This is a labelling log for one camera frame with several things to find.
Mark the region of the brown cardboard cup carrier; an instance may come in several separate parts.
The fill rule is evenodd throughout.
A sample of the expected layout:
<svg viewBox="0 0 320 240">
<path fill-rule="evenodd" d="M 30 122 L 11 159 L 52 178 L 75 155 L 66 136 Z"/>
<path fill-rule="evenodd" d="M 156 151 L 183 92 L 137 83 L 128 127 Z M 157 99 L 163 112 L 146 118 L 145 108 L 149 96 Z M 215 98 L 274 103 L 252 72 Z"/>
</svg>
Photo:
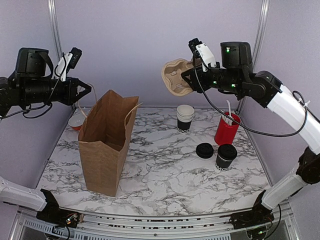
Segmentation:
<svg viewBox="0 0 320 240">
<path fill-rule="evenodd" d="M 162 70 L 161 77 L 167 88 L 167 90 L 174 96 L 183 97 L 188 94 L 184 94 L 186 88 L 186 82 L 181 74 L 184 71 L 193 68 L 193 62 L 187 61 L 183 58 L 178 58 L 173 61 L 167 62 Z"/>
</svg>

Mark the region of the brown paper bag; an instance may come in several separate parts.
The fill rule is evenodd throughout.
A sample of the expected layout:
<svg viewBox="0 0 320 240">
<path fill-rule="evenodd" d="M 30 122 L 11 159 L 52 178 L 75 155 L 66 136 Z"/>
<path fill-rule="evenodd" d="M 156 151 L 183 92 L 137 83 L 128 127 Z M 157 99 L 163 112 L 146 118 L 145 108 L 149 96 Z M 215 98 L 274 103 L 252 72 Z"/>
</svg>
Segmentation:
<svg viewBox="0 0 320 240">
<path fill-rule="evenodd" d="M 78 135 L 86 188 L 114 197 L 127 158 L 139 97 L 108 90 L 90 110 Z"/>
</svg>

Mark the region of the black takeout coffee cup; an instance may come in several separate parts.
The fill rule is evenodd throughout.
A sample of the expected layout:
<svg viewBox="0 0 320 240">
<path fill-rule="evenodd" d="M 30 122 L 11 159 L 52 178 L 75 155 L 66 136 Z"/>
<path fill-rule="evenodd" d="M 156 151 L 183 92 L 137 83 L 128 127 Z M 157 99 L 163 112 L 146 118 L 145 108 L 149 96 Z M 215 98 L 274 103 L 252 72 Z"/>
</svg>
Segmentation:
<svg viewBox="0 0 320 240">
<path fill-rule="evenodd" d="M 227 171 L 237 156 L 238 152 L 232 144 L 220 145 L 217 149 L 216 168 L 220 171 Z"/>
</svg>

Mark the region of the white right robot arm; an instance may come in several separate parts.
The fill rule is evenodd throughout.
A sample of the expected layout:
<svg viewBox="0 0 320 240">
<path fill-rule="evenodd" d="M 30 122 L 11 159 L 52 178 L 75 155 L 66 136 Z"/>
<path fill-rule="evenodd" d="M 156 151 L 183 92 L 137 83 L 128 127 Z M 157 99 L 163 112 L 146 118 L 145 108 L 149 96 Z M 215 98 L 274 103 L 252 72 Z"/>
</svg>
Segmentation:
<svg viewBox="0 0 320 240">
<path fill-rule="evenodd" d="M 190 40 L 188 46 L 192 59 L 202 64 L 181 75 L 193 91 L 204 94 L 215 88 L 224 94 L 234 94 L 238 100 L 250 97 L 293 129 L 292 133 L 282 134 L 283 138 L 299 135 L 307 144 L 298 164 L 274 186 L 263 191 L 248 212 L 247 219 L 258 224 L 280 202 L 307 185 L 319 183 L 320 121 L 309 112 L 307 102 L 298 91 L 290 91 L 268 71 L 253 72 L 249 43 L 220 43 L 222 63 L 218 63 L 209 47 L 197 38 Z"/>
</svg>

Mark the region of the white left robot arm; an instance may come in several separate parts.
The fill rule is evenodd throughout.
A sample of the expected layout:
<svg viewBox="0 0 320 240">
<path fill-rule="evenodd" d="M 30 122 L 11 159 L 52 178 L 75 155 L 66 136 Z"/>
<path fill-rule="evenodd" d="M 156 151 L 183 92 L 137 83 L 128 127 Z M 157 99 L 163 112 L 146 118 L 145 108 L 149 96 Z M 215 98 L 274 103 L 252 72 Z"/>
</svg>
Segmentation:
<svg viewBox="0 0 320 240">
<path fill-rule="evenodd" d="M 11 75 L 0 79 L 0 200 L 53 223 L 68 212 L 37 185 L 73 105 L 92 90 L 68 75 L 81 56 L 74 47 L 53 64 L 47 49 L 23 47 Z"/>
</svg>

